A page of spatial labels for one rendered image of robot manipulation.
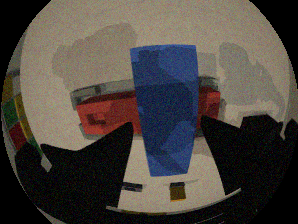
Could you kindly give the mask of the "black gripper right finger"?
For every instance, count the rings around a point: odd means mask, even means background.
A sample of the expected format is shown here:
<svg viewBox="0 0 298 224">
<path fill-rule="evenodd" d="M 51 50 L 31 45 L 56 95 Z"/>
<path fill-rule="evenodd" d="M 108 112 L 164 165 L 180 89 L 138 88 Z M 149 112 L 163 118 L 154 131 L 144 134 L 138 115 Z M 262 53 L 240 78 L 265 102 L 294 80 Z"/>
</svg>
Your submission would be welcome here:
<svg viewBox="0 0 298 224">
<path fill-rule="evenodd" d="M 253 133 L 201 116 L 201 129 L 220 173 L 225 196 L 239 189 L 239 184 L 255 167 L 267 144 L 281 133 L 282 125 L 283 121 L 265 131 Z"/>
</svg>

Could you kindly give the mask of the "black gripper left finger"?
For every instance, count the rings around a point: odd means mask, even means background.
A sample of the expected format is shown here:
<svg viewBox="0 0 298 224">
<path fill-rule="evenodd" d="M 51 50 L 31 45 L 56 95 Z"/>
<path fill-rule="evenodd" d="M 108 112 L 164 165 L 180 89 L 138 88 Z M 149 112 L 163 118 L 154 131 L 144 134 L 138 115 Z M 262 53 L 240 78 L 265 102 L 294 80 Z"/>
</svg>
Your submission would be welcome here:
<svg viewBox="0 0 298 224">
<path fill-rule="evenodd" d="M 40 148 L 52 167 L 55 165 L 61 171 L 76 176 L 102 201 L 108 202 L 106 206 L 117 208 L 133 145 L 132 137 L 132 121 L 126 121 L 116 131 L 109 132 L 80 151 L 48 144 L 41 144 Z"/>
</svg>

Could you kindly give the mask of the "grey flat cradle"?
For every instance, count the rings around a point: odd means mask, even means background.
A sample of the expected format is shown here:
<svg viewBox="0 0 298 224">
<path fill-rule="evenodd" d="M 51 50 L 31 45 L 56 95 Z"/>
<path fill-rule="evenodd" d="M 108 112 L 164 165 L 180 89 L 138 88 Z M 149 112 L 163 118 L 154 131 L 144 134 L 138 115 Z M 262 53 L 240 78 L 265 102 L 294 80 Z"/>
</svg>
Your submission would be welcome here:
<svg viewBox="0 0 298 224">
<path fill-rule="evenodd" d="M 76 111 L 76 105 L 80 104 L 81 101 L 88 99 L 90 96 L 112 95 L 112 93 L 116 92 L 134 91 L 133 81 L 134 79 L 117 80 L 114 81 L 114 83 L 102 83 L 90 85 L 90 87 L 74 89 L 73 92 L 69 92 L 73 111 Z M 218 79 L 214 79 L 213 76 L 198 76 L 198 87 L 208 87 L 218 91 Z M 100 140 L 101 137 L 106 136 L 101 135 L 101 133 L 98 133 L 98 135 L 89 135 L 89 133 L 85 133 L 84 129 L 82 129 L 82 124 L 78 124 L 78 128 L 81 129 L 84 140 Z M 196 135 L 194 135 L 194 137 L 204 137 L 204 132 L 202 132 L 201 128 L 196 129 Z"/>
</svg>

